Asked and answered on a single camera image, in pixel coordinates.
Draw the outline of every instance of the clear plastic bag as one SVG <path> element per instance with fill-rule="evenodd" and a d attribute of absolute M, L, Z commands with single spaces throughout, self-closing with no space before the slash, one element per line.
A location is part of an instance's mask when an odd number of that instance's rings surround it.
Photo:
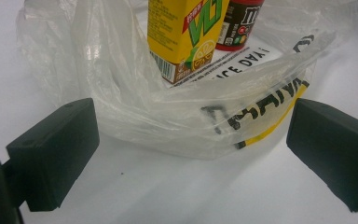
<path fill-rule="evenodd" d="M 252 38 L 281 57 L 171 89 L 134 13 L 145 13 L 147 0 L 27 0 L 17 25 L 21 50 L 54 104 L 92 97 L 100 131 L 215 159 L 273 131 L 310 84 L 317 58 L 347 38 L 356 8 L 357 0 L 266 0 Z"/>

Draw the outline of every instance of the black bracket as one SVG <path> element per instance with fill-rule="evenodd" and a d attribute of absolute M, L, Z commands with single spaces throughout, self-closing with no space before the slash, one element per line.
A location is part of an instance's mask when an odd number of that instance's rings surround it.
<path fill-rule="evenodd" d="M 32 212 L 60 207 L 99 145 L 92 99 L 63 105 L 7 146 L 0 162 L 0 223 L 23 223 Z"/>

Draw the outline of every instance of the green lettering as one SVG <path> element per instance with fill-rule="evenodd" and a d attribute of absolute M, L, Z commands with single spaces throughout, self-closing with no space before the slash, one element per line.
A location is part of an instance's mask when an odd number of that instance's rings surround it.
<path fill-rule="evenodd" d="M 203 34 L 206 35 L 212 27 L 219 21 L 220 16 L 222 14 L 222 0 L 212 0 L 212 6 L 214 5 L 215 11 L 214 16 L 210 18 L 210 9 L 208 8 L 205 16 L 204 16 L 204 32 Z"/>
<path fill-rule="evenodd" d="M 211 18 L 211 6 L 214 5 L 215 12 Z M 196 46 L 200 42 L 201 29 L 203 28 L 203 35 L 206 35 L 212 27 L 220 20 L 222 16 L 222 0 L 208 0 L 202 7 L 199 22 L 196 24 L 196 20 L 193 20 L 189 26 L 188 31 L 190 33 L 191 44 Z"/>

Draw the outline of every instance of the yellow carton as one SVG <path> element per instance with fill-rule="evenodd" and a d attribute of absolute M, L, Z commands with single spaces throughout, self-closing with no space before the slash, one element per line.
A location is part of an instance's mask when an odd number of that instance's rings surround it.
<path fill-rule="evenodd" d="M 147 41 L 174 84 L 209 63 L 229 0 L 149 0 Z"/>

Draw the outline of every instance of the white surface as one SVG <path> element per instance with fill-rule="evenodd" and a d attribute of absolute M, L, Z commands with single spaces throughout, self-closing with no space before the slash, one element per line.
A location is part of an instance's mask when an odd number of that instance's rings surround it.
<path fill-rule="evenodd" d="M 0 160 L 5 147 L 54 106 L 16 47 L 21 0 L 0 0 Z M 324 55 L 304 98 L 358 118 L 358 22 Z M 216 161 L 166 155 L 101 134 L 101 144 L 62 207 L 26 223 L 358 223 L 286 146 L 290 115 L 266 140 Z"/>

